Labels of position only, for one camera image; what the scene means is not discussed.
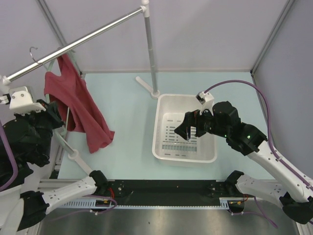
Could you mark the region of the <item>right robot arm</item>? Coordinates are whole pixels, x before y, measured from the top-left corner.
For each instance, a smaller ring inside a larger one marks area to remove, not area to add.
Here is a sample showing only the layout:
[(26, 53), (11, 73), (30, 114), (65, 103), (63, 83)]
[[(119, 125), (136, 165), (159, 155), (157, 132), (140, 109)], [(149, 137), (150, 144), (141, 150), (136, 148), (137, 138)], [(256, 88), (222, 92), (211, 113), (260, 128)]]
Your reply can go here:
[(185, 113), (174, 132), (187, 141), (191, 138), (192, 127), (196, 129), (197, 138), (206, 133), (225, 138), (233, 150), (258, 163), (277, 181), (276, 184), (267, 183), (241, 171), (233, 171), (225, 181), (225, 190), (230, 196), (240, 193), (253, 195), (278, 206), (299, 224), (312, 223), (313, 181), (303, 177), (299, 170), (284, 160), (258, 128), (242, 122), (230, 102), (216, 103), (212, 111)]

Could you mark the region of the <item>red tank top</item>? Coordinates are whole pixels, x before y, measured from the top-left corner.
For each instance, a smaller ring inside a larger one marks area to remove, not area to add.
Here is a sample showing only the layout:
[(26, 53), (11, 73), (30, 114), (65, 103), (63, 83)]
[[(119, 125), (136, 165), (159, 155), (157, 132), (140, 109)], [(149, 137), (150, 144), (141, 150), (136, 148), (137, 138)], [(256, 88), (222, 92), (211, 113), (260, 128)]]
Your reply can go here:
[(111, 131), (94, 100), (92, 99), (85, 80), (83, 80), (68, 55), (57, 58), (61, 72), (61, 91), (58, 98), (65, 108), (69, 107), (67, 130), (86, 134), (90, 153), (112, 143), (114, 131)]

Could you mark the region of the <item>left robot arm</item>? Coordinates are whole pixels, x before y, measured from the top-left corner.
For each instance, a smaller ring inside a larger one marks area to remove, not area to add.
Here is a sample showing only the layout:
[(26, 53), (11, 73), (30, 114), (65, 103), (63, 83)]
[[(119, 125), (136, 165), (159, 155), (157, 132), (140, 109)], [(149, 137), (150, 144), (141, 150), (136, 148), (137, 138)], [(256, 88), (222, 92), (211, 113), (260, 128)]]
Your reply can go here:
[(63, 126), (57, 102), (37, 102), (43, 109), (15, 114), (0, 127), (0, 233), (14, 235), (32, 227), (65, 203), (83, 196), (102, 196), (109, 187), (100, 170), (52, 191), (21, 192), (25, 178), (33, 173), (29, 164), (49, 164), (53, 131)]

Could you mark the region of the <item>mint green plastic hanger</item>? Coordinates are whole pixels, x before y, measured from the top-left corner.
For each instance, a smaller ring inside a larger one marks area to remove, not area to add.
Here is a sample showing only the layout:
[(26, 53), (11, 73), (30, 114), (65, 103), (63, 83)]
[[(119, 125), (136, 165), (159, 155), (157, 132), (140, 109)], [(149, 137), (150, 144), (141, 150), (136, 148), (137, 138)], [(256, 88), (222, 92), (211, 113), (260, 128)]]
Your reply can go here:
[(44, 94), (48, 103), (52, 101), (56, 101), (57, 104), (59, 105), (58, 111), (60, 111), (62, 121), (64, 122), (64, 125), (60, 129), (59, 133), (62, 137), (65, 137), (66, 134), (68, 133), (67, 127), (68, 127), (70, 109), (69, 107), (65, 108), (66, 107), (65, 104), (63, 104), (61, 100), (58, 98), (59, 93), (61, 91), (64, 91), (65, 89), (61, 88), (61, 83), (60, 83), (61, 76), (57, 76), (51, 72), (54, 62), (55, 62), (55, 59), (50, 61), (48, 67), (45, 64), (42, 64), (43, 67), (46, 69)]

